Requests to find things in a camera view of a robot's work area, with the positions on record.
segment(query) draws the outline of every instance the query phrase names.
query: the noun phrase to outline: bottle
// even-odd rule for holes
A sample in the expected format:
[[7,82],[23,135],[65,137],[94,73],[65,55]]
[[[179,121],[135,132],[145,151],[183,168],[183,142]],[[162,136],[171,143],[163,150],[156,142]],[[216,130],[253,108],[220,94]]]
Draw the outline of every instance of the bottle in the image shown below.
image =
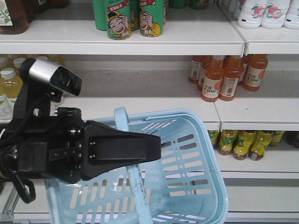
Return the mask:
[[6,98],[7,96],[3,86],[0,84],[0,120],[9,120],[13,118],[13,111]]
[[58,64],[61,64],[62,66],[66,66],[65,64],[65,60],[64,58],[62,57],[62,55],[47,55],[48,59],[52,62],[55,62],[55,63],[58,63]]
[[14,110],[15,101],[18,98],[19,92],[23,85],[23,81],[17,76],[13,68],[2,69],[1,72],[2,85],[6,92],[7,100],[10,107]]
[[185,8],[187,6],[186,0],[170,0],[169,6],[171,8]]
[[0,13],[0,34],[21,34],[29,28],[22,1],[1,0]]
[[43,13],[49,8],[47,0],[31,0],[31,2],[35,14]]
[[198,83],[199,70],[201,67],[202,56],[192,56],[191,58],[191,73],[189,74],[189,82]]
[[215,102],[219,95],[223,78],[224,56],[213,56],[210,67],[206,70],[201,98],[206,102]]
[[210,67],[213,56],[203,56],[201,60],[201,67],[199,69],[199,77],[197,89],[202,92],[202,87],[204,86],[205,78],[206,78],[206,70]]
[[69,5],[68,0],[47,0],[49,8],[65,8]]
[[19,58],[14,59],[14,70],[17,73],[17,76],[20,76],[20,67],[25,60],[26,60],[26,58],[24,58],[24,57],[19,57]]
[[36,15],[34,14],[32,2],[31,0],[22,0],[22,2],[26,10],[28,23],[31,23],[36,18]]
[[193,9],[206,9],[209,0],[190,0],[189,7]]
[[246,0],[238,18],[238,25],[246,29],[258,28],[263,19],[267,0]]
[[237,2],[238,2],[238,0],[231,0],[231,1],[229,2],[229,5],[228,5],[228,11],[229,11],[230,13],[233,13],[233,12],[235,11],[235,9],[236,9],[236,7],[237,7]]
[[233,150],[233,143],[238,135],[238,130],[223,130],[219,140],[218,152],[221,155],[229,155]]
[[218,141],[218,136],[219,136],[219,131],[208,131],[209,137],[212,143],[213,148],[216,148],[217,141]]
[[282,140],[282,136],[284,135],[284,133],[285,131],[273,131],[273,135],[269,146],[278,146]]
[[292,0],[286,13],[284,27],[299,29],[299,0]]
[[250,146],[254,142],[256,131],[242,130],[239,132],[236,145],[233,148],[233,156],[237,160],[244,160],[247,157]]
[[6,57],[0,57],[0,71],[8,67],[8,59]]
[[240,56],[231,56],[224,67],[223,80],[218,98],[223,101],[231,101],[235,98],[235,90],[241,75],[242,59]]
[[251,58],[247,74],[242,84],[244,89],[257,91],[260,88],[267,65],[267,55],[254,55],[254,57]]
[[271,0],[268,1],[263,15],[262,27],[268,29],[281,28],[285,22],[285,15],[289,9],[290,0]]
[[238,81],[238,85],[241,85],[243,83],[244,77],[248,71],[250,59],[251,59],[251,55],[243,55],[242,62],[241,62],[241,64],[243,64],[243,68]]
[[258,131],[256,139],[250,147],[249,158],[252,160],[260,160],[265,154],[266,147],[271,142],[273,131]]

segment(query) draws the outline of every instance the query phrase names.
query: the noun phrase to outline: brown bottle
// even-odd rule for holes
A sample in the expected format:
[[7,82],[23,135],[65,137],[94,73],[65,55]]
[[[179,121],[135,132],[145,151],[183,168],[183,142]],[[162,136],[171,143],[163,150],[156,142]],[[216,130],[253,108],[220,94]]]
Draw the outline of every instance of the brown bottle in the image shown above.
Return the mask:
[[21,34],[29,28],[22,1],[1,0],[0,13],[0,34]]
[[47,0],[31,0],[31,2],[35,14],[43,13],[49,8]]
[[68,0],[48,0],[49,8],[65,8],[69,5]]
[[31,0],[22,0],[22,2],[26,10],[28,23],[31,23],[36,18],[36,15],[34,14],[32,2]]

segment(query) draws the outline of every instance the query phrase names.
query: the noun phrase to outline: white bottle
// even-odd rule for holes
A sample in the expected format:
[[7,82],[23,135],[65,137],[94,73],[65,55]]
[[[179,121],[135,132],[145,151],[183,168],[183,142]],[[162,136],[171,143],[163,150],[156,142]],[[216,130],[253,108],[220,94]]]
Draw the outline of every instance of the white bottle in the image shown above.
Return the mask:
[[267,0],[246,0],[238,18],[238,25],[246,29],[256,29],[261,25]]
[[263,15],[262,27],[268,29],[281,28],[285,22],[285,15],[289,9],[290,0],[268,0]]
[[235,8],[237,7],[237,4],[238,4],[238,0],[231,0],[229,3],[229,6],[228,6],[228,11],[230,13],[234,13]]
[[290,29],[299,29],[299,0],[291,0],[284,26]]
[[230,0],[223,0],[223,5],[225,7],[228,7]]

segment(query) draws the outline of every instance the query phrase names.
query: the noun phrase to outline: orange juice bottle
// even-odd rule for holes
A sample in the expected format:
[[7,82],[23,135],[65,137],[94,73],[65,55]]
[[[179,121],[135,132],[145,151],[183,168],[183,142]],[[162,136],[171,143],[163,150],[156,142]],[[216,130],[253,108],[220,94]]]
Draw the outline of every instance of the orange juice bottle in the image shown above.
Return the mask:
[[225,56],[213,56],[210,67],[206,70],[201,98],[206,102],[215,102],[218,98],[223,79],[223,59]]
[[200,67],[200,70],[199,70],[198,85],[197,85],[197,89],[199,91],[202,91],[202,87],[204,86],[204,81],[205,81],[205,77],[206,77],[206,70],[211,65],[212,57],[213,56],[211,56],[211,55],[207,55],[207,56],[203,56],[203,58],[202,58],[201,67]]
[[223,80],[218,98],[224,101],[231,101],[235,98],[235,90],[238,85],[242,71],[242,59],[240,56],[229,57],[227,65],[224,67]]
[[199,69],[201,67],[202,56],[192,56],[191,58],[191,73],[189,74],[189,82],[198,83]]
[[267,65],[267,55],[254,55],[254,57],[251,58],[247,74],[242,84],[244,89],[257,91],[260,88]]
[[242,84],[244,77],[247,74],[250,59],[251,59],[251,55],[243,55],[243,58],[242,58],[243,69],[242,69],[242,72],[241,72],[241,75],[239,78],[238,85]]

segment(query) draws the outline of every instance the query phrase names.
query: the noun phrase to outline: green can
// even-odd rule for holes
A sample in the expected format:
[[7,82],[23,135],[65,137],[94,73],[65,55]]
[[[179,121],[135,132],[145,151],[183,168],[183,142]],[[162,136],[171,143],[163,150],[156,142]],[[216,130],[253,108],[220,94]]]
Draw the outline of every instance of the green can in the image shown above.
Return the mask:
[[95,26],[98,30],[107,30],[104,1],[93,0],[93,15]]
[[140,0],[140,33],[147,37],[160,36],[164,26],[165,0]]
[[139,29],[139,0],[130,0],[131,30]]
[[170,0],[169,6],[171,8],[184,8],[187,5],[186,0]]
[[114,40],[125,40],[131,36],[129,0],[105,0],[107,35]]
[[209,0],[190,0],[189,6],[194,9],[206,9]]

